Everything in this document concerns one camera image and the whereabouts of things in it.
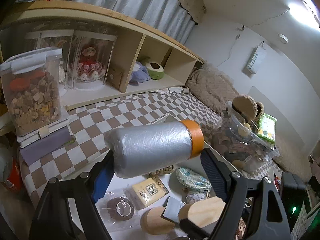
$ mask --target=silver cylinder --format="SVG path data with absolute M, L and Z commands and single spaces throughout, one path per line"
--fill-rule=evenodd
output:
M 192 152 L 189 130 L 181 122 L 113 129 L 105 142 L 114 151 L 115 174 L 124 179 L 183 162 Z

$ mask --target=orange tape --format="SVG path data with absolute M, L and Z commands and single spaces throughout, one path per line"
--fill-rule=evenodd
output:
M 201 151 L 203 150 L 204 146 L 204 137 L 200 126 L 192 120 L 182 120 L 182 122 L 190 131 L 191 140 L 192 140 L 192 152 L 190 155 L 190 159 L 197 157 Z

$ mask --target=purple box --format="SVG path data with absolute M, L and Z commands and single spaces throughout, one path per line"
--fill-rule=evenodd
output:
M 20 148 L 20 153 L 26 164 L 30 166 L 37 160 L 53 152 L 71 140 L 71 135 L 67 126 L 51 133 L 43 139 L 39 139 L 30 145 Z

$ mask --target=brown cardboard box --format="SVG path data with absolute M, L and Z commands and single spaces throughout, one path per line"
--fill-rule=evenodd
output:
M 109 66 L 107 81 L 119 90 L 122 78 L 122 70 L 118 67 Z

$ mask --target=blue plush toy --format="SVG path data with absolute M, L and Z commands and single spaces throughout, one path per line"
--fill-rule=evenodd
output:
M 140 62 L 136 61 L 133 67 L 133 71 L 131 73 L 130 82 L 143 83 L 148 80 L 150 80 L 150 76 L 147 68 Z

